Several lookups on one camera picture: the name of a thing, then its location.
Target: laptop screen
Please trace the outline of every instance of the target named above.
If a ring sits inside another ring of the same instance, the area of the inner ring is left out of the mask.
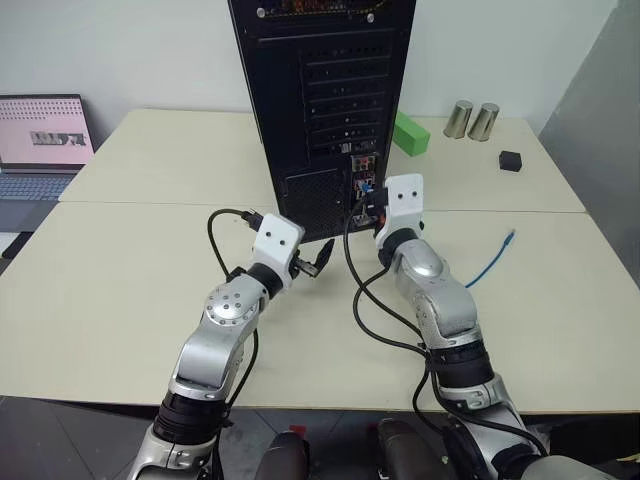
[[[79,95],[0,96],[3,172],[74,172],[92,157]]]

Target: computer tower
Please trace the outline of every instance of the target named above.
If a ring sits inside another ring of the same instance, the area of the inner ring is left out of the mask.
[[[384,181],[415,0],[229,8],[280,213],[304,241],[338,235],[363,184]]]

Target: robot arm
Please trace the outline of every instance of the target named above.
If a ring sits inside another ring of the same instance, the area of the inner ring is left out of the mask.
[[[378,256],[413,307],[434,393],[453,415],[444,439],[458,476],[536,479],[550,478],[554,470],[555,478],[610,478],[565,457],[546,457],[491,367],[473,298],[422,239],[422,177],[391,177],[385,187],[384,226],[375,237]]]
[[[300,271],[316,276],[333,246],[327,243],[315,265],[301,260],[304,230],[266,215],[250,267],[207,297],[200,324],[185,342],[158,416],[147,429],[129,479],[206,478],[214,443],[228,414],[227,397],[242,362],[244,342],[269,301],[291,287]]]

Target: laptop keyboard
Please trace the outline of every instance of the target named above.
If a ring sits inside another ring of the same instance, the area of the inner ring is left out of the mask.
[[[71,179],[70,175],[60,177],[0,175],[0,200],[58,200]]]

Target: laptop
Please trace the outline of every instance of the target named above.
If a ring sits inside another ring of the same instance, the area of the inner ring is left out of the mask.
[[[35,230],[93,154],[80,95],[0,95],[0,232]]]

